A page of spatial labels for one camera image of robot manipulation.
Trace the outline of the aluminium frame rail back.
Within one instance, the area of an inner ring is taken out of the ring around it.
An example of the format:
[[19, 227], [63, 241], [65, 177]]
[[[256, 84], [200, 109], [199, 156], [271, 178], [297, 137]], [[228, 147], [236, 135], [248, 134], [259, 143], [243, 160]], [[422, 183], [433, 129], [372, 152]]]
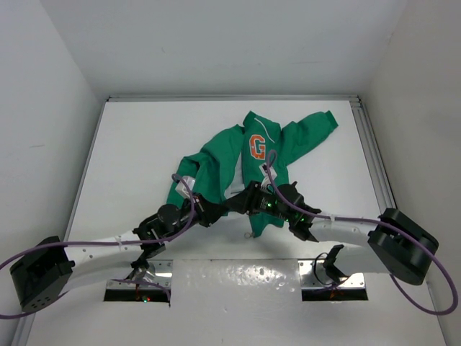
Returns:
[[342, 94], [206, 94], [206, 95], [134, 95], [121, 94], [108, 97], [107, 102], [182, 102], [182, 101], [348, 101], [360, 102], [358, 95]]

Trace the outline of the metal base plate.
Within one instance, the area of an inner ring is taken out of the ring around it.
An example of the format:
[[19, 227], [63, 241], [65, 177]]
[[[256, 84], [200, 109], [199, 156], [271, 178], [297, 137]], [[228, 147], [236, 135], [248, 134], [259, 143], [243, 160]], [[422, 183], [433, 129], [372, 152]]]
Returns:
[[[321, 293], [333, 289], [337, 290], [366, 290], [364, 275], [353, 274], [350, 277], [339, 278], [335, 283], [328, 278], [323, 269], [323, 258], [320, 259], [299, 259], [297, 261], [300, 287], [302, 291]], [[161, 292], [163, 289], [171, 291], [173, 278], [172, 260], [152, 260], [139, 278], [109, 280], [106, 285], [106, 292], [128, 292], [135, 293], [136, 289], [142, 291]]]

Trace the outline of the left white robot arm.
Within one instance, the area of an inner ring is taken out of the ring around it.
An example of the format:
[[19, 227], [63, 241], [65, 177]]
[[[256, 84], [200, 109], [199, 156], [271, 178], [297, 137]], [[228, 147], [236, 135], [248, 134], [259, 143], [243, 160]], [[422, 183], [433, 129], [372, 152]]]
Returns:
[[96, 241], [44, 239], [5, 263], [21, 306], [27, 316], [56, 302], [70, 290], [105, 280], [139, 283], [149, 259], [166, 243], [197, 224], [213, 225], [228, 208], [201, 195], [182, 206], [162, 205], [132, 231]]

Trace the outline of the aluminium frame rail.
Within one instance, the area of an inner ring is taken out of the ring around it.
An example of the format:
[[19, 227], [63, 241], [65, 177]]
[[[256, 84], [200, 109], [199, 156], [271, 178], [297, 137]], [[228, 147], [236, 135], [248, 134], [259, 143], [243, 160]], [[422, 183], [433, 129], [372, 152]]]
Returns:
[[348, 101], [360, 102], [358, 95], [342, 94], [206, 94], [206, 95], [134, 95], [121, 94], [108, 97], [107, 102], [182, 102], [182, 101]]
[[375, 137], [365, 104], [359, 97], [353, 97], [350, 106], [362, 144], [365, 160], [372, 180], [380, 213], [387, 208], [397, 208], [382, 155]]

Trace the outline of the green zip-up jacket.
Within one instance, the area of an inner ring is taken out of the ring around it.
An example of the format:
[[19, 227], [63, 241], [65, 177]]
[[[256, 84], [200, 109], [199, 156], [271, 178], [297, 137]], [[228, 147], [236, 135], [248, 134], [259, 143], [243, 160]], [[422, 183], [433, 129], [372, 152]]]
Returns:
[[277, 152], [272, 176], [277, 185], [289, 182], [288, 166], [323, 143], [337, 128], [330, 111], [317, 112], [285, 127], [249, 112], [242, 125], [220, 131], [195, 154], [185, 156], [176, 173], [195, 180], [192, 191], [212, 203], [222, 203], [261, 182], [271, 150]]

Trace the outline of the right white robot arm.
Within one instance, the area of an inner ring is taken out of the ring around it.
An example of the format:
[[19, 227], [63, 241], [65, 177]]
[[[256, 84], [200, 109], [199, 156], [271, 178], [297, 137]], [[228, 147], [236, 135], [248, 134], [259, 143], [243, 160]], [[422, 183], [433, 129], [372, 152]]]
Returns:
[[393, 275], [411, 285], [421, 285], [439, 242], [395, 208], [388, 208], [370, 222], [346, 217], [321, 217], [321, 210], [305, 204], [294, 184], [265, 189], [251, 182], [224, 202], [240, 214], [272, 216], [286, 221], [290, 232], [302, 241], [332, 241], [320, 274], [329, 283], [357, 272]]

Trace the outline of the aluminium frame rail right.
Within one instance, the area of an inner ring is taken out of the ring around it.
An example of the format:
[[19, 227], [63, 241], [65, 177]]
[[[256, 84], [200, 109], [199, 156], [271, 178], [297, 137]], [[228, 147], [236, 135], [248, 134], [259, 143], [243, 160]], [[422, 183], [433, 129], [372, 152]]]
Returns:
[[350, 106], [362, 144], [365, 160], [372, 180], [380, 213], [387, 208], [397, 208], [382, 155], [375, 137], [365, 104], [359, 97], [353, 97]]

